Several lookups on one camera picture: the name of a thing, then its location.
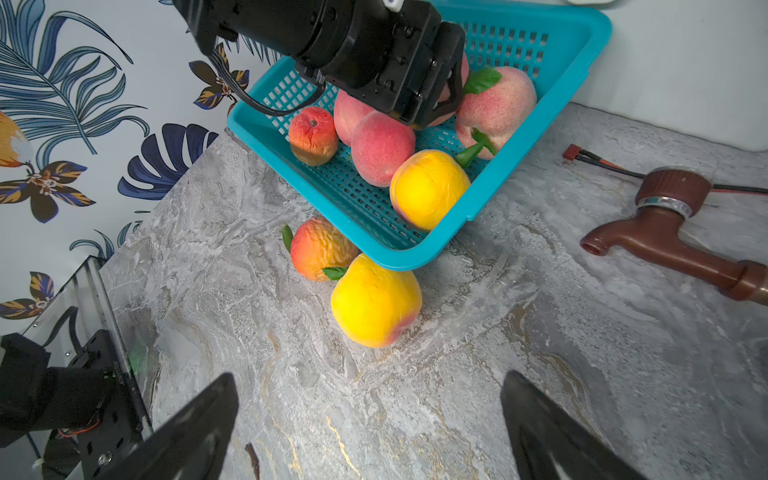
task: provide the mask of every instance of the white wall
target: white wall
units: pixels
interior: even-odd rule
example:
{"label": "white wall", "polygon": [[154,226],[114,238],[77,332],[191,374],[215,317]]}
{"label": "white wall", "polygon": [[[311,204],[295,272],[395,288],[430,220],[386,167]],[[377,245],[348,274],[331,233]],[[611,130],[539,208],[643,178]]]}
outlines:
{"label": "white wall", "polygon": [[594,7],[611,19],[614,34],[574,101],[745,150],[768,149],[768,0]]}

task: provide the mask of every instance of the red and black wire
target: red and black wire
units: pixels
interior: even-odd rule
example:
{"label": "red and black wire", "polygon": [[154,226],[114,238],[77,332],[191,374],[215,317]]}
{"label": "red and black wire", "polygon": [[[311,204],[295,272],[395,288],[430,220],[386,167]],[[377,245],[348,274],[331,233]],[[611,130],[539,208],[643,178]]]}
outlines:
{"label": "red and black wire", "polygon": [[[568,149],[563,153],[563,158],[569,161],[582,161],[586,164],[595,165],[597,167],[614,171],[618,174],[627,175],[629,177],[640,178],[641,180],[645,178],[645,175],[643,174],[639,174],[638,172],[633,172],[632,170],[627,170],[626,168],[612,164],[599,155],[593,154],[589,150],[585,150],[584,148],[574,144],[571,144],[571,146],[568,147]],[[768,188],[744,187],[742,185],[713,184],[712,191],[725,194],[768,195]]]}

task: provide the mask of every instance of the small twig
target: small twig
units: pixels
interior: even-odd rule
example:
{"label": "small twig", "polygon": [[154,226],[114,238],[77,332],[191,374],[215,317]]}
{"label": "small twig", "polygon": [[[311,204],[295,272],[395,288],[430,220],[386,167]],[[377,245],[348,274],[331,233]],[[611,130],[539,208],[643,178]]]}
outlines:
{"label": "small twig", "polygon": [[248,442],[248,445],[245,445],[245,451],[250,457],[250,466],[253,467],[253,474],[256,476],[256,480],[261,480],[259,457],[256,456],[256,450],[253,449],[253,445],[250,442]]}

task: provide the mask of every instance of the screw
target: screw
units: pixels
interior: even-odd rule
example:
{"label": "screw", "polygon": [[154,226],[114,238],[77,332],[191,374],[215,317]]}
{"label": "screw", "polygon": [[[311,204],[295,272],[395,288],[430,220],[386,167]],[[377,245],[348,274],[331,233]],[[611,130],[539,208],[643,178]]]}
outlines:
{"label": "screw", "polygon": [[106,465],[112,461],[112,452],[102,453],[98,456],[98,464]]}

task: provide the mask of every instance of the basket rim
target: basket rim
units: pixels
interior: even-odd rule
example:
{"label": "basket rim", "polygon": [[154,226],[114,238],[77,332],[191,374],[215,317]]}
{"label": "basket rim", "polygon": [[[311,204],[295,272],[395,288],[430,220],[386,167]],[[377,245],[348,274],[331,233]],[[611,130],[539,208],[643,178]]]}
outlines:
{"label": "basket rim", "polygon": [[[563,5],[542,5],[525,2],[499,2],[498,0],[480,0],[473,4],[459,0],[437,0],[435,6],[460,7],[487,10],[498,7],[508,13],[510,9],[524,9],[531,13],[555,15],[560,19],[580,23],[589,32],[584,47],[576,54],[571,64],[563,71],[547,93],[541,97],[535,109],[512,135],[506,145],[493,160],[488,162],[483,171],[472,182],[470,188],[459,199],[438,226],[414,247],[395,250],[382,244],[372,234],[364,230],[349,216],[342,212],[330,199],[318,191],[290,165],[283,162],[261,140],[253,136],[246,125],[238,119],[241,115],[266,115],[254,111],[238,102],[232,110],[227,126],[257,156],[272,167],[288,184],[312,204],[341,233],[374,262],[390,270],[414,270],[434,260],[448,242],[468,220],[474,220],[485,205],[491,200],[501,185],[506,182],[512,171],[522,162],[525,155],[544,134],[547,127],[555,120],[565,105],[571,100],[589,74],[589,67],[601,53],[611,37],[612,25],[608,17],[597,10]],[[256,98],[272,91],[274,85],[282,81],[293,70],[292,58],[283,57],[276,62],[250,89]]]}

